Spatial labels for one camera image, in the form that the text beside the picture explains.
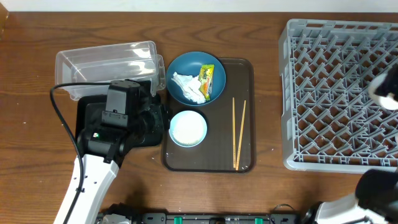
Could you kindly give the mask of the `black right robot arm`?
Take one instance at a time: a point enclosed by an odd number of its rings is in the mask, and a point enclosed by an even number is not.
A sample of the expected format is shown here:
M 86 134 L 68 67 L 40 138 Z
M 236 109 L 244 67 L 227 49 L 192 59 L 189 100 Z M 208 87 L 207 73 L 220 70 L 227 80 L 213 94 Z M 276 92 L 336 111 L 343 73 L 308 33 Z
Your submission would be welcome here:
M 386 110 L 397 109 L 397 65 L 378 75 L 368 87 L 371 99 Z M 397 172 L 371 169 L 355 193 L 308 210 L 302 223 L 397 223 Z

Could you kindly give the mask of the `cream paper cup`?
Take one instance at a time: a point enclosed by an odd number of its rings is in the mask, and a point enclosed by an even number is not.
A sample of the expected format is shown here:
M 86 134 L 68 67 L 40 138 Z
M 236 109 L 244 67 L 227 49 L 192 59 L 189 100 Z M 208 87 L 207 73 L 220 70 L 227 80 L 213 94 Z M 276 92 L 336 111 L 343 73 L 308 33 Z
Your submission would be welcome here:
M 377 87 L 383 84 L 386 77 L 387 73 L 376 76 L 368 85 L 368 95 L 378 106 L 386 110 L 397 110 L 397 101 L 393 99 L 392 95 L 379 96 L 375 94 Z

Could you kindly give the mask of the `light blue rice bowl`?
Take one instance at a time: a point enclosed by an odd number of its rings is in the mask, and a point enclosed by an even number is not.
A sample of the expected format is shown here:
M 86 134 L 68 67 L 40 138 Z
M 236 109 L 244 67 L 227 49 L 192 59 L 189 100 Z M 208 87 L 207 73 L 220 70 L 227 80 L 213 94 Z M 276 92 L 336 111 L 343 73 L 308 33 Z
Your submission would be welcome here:
M 169 136 L 181 147 L 199 145 L 207 134 L 207 123 L 204 117 L 196 111 L 181 111 L 170 122 Z

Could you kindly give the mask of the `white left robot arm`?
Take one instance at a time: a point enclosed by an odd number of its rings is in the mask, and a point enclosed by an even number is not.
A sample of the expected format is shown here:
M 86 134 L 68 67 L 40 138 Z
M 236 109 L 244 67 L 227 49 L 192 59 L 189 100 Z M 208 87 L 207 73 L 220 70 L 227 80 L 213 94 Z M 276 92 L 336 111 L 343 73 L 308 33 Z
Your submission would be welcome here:
M 170 111 L 151 92 L 150 81 L 104 83 L 104 95 L 78 100 L 76 130 L 58 106 L 54 110 L 76 151 L 72 178 L 56 223 L 94 223 L 125 156 L 134 148 L 157 146 L 170 127 Z

